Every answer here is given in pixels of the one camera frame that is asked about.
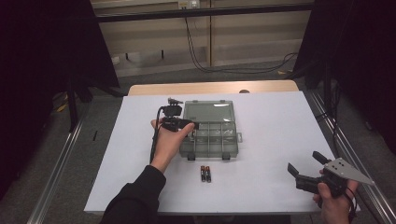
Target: aluminum rail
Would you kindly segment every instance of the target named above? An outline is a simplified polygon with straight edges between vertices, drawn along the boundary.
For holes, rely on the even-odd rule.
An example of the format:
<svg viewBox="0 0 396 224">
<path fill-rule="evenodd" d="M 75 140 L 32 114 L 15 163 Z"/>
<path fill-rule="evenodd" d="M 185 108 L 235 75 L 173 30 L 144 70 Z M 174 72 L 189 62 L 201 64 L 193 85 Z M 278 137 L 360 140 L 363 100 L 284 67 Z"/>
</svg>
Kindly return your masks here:
<svg viewBox="0 0 396 224">
<path fill-rule="evenodd" d="M 311 92 L 311 97 L 318 108 L 320 113 L 325 113 L 324 102 L 318 93 Z M 329 127 L 330 131 L 333 132 L 334 130 L 334 119 L 326 117 L 325 119 L 327 126 Z M 369 178 L 373 179 L 366 168 L 363 166 L 361 160 L 359 159 L 358 155 L 356 154 L 355 150 L 353 149 L 352 145 L 349 144 L 347 141 L 346 136 L 342 132 L 339 127 L 336 127 L 335 133 L 335 140 L 336 143 L 342 149 L 345 157 L 352 165 L 354 165 L 358 170 L 360 170 L 364 175 L 367 175 Z M 382 220 L 385 223 L 396 223 L 396 216 L 392 207 L 390 206 L 387 198 L 382 193 L 381 189 L 378 185 L 369 186 L 369 185 L 362 185 L 370 197 L 371 201 L 373 202 L 377 212 L 382 217 Z"/>
<path fill-rule="evenodd" d="M 81 130 L 83 120 L 88 114 L 90 105 L 85 105 L 82 108 L 81 119 L 79 120 L 76 128 L 71 132 L 64 143 L 64 148 L 62 149 L 61 155 L 52 170 L 46 187 L 38 199 L 35 205 L 35 209 L 30 215 L 27 223 L 28 224 L 41 224 L 44 221 L 44 217 L 50 207 L 50 202 L 55 195 L 56 189 L 58 187 L 59 180 L 61 179 L 62 173 L 64 172 L 64 167 L 70 157 L 73 147 L 78 139 L 79 131 Z"/>
<path fill-rule="evenodd" d="M 329 4 L 328 7 L 337 7 L 336 4 Z M 205 17 L 205 16 L 224 16 L 252 13 L 270 13 L 270 12 L 291 12 L 291 11 L 308 11 L 312 10 L 314 3 L 302 4 L 283 4 L 268 5 L 259 7 L 210 7 L 186 10 L 167 10 L 141 13 L 126 14 L 103 14 L 93 18 L 69 18 L 68 21 L 95 21 L 95 22 L 115 22 L 115 21 L 148 21 L 158 19 L 188 18 L 188 17 Z"/>
</svg>

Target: metal frame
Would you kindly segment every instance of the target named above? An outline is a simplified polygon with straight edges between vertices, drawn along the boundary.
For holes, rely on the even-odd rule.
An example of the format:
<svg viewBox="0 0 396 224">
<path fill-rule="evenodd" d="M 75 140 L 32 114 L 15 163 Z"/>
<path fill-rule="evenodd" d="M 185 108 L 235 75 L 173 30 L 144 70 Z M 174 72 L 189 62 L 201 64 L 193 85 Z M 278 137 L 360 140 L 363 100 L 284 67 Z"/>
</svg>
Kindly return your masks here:
<svg viewBox="0 0 396 224">
<path fill-rule="evenodd" d="M 78 139 L 78 135 L 79 135 L 79 131 L 81 130 L 82 123 L 88 114 L 89 107 L 90 104 L 83 106 L 81 118 L 77 123 L 76 128 L 72 133 L 70 133 L 67 136 L 67 140 L 64 143 L 64 148 L 62 149 L 61 155 L 59 156 L 59 159 L 52 170 L 52 173 L 49 177 L 46 187 L 44 188 L 43 192 L 40 195 L 40 198 L 35 204 L 35 209 L 33 210 L 32 215 L 30 215 L 29 220 L 27 221 L 28 224 L 43 223 L 47 211 L 50 207 L 52 198 L 55 195 L 56 189 L 58 187 L 58 183 L 62 177 L 62 173 L 64 172 L 64 167 L 66 166 L 70 154 L 72 153 L 74 145 Z"/>
<path fill-rule="evenodd" d="M 253 13 L 270 13 L 270 12 L 290 12 L 290 11 L 307 11 L 312 10 L 314 3 L 303 4 L 284 4 L 269 5 L 259 7 L 211 7 L 186 10 L 167 10 L 142 13 L 126 14 L 105 14 L 95 18 L 72 18 L 72 21 L 96 21 L 96 22 L 115 22 L 115 21 L 148 21 L 158 19 L 188 18 L 188 17 L 205 17 L 205 16 L 224 16 Z"/>
</svg>

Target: black sleeve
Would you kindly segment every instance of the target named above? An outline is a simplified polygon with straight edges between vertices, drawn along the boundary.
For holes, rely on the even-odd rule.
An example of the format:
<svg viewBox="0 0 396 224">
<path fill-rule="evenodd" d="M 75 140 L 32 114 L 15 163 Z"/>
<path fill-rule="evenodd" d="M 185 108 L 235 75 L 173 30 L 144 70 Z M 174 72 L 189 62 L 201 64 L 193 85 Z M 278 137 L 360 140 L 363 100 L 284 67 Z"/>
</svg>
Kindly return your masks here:
<svg viewBox="0 0 396 224">
<path fill-rule="evenodd" d="M 107 206 L 101 224 L 155 223 L 158 197 L 165 186 L 165 176 L 148 165 L 133 184 L 126 184 Z"/>
</svg>

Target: white table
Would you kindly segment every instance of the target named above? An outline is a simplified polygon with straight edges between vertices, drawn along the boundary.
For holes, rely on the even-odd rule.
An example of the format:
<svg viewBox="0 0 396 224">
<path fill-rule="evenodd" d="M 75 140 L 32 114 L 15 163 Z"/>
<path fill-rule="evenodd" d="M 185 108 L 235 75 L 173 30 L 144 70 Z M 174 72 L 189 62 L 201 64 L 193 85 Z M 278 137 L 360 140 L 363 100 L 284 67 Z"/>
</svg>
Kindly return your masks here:
<svg viewBox="0 0 396 224">
<path fill-rule="evenodd" d="M 312 194 L 295 188 L 288 162 L 302 175 L 318 176 L 314 150 L 332 153 L 300 91 L 250 94 L 191 94 L 124 97 L 85 211 L 103 214 L 108 203 L 149 163 L 149 124 L 167 98 L 232 100 L 237 131 L 243 135 L 236 159 L 187 161 L 177 155 L 165 172 L 160 214 L 295 214 L 318 211 Z M 212 183 L 201 181 L 210 166 Z"/>
</svg>

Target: hand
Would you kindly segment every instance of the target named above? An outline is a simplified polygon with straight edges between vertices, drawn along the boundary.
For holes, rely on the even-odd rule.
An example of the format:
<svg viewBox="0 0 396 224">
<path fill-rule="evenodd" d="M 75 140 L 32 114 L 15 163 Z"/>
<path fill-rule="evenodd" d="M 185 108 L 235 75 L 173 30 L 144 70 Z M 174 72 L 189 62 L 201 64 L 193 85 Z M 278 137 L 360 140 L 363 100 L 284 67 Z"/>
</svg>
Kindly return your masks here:
<svg viewBox="0 0 396 224">
<path fill-rule="evenodd" d="M 358 182 L 348 180 L 347 186 L 355 193 Z M 314 201 L 317 203 L 321 197 L 323 200 L 321 217 L 326 224 L 348 224 L 349 208 L 351 206 L 349 200 L 344 196 L 333 198 L 329 187 L 325 183 L 318 184 L 319 194 L 314 195 Z M 346 194 L 353 200 L 353 194 L 346 191 Z"/>
<path fill-rule="evenodd" d="M 151 121 L 151 126 L 155 128 L 156 120 Z M 186 125 L 182 130 L 174 133 L 165 128 L 161 128 L 158 134 L 157 146 L 155 148 L 154 159 L 151 164 L 161 172 L 165 172 L 169 162 L 177 154 L 183 138 L 189 134 L 194 128 L 194 123 Z"/>
</svg>

